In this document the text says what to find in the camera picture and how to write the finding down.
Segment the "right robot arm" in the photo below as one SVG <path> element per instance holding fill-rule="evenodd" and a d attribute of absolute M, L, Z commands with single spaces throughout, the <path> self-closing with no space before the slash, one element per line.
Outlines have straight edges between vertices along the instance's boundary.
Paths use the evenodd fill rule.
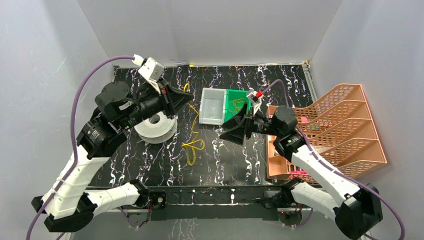
<path fill-rule="evenodd" d="M 281 188 L 282 202 L 288 207 L 307 205 L 332 219 L 349 239 L 358 240 L 382 221 L 379 192 L 342 174 L 326 161 L 297 130 L 294 110 L 277 107 L 272 117 L 246 113 L 247 106 L 223 123 L 220 139 L 242 145 L 252 133 L 275 136 L 274 148 L 286 160 L 305 170 L 322 189 L 316 189 L 300 178 Z"/>

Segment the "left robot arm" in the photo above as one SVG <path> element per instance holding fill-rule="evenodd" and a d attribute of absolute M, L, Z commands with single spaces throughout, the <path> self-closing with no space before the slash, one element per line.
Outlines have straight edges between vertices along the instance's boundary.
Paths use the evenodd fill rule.
<path fill-rule="evenodd" d="M 135 206 L 165 207 L 163 191 L 151 191 L 141 181 L 130 180 L 107 190 L 88 191 L 87 186 L 103 164 L 127 141 L 126 131 L 164 113 L 172 119 L 193 100 L 191 92 L 158 81 L 159 90 L 145 83 L 137 97 L 123 81 L 113 81 L 95 97 L 91 119 L 76 137 L 76 153 L 60 173 L 50 193 L 33 198 L 36 211 L 46 214 L 44 225 L 51 233 L 74 233 L 109 210 Z"/>

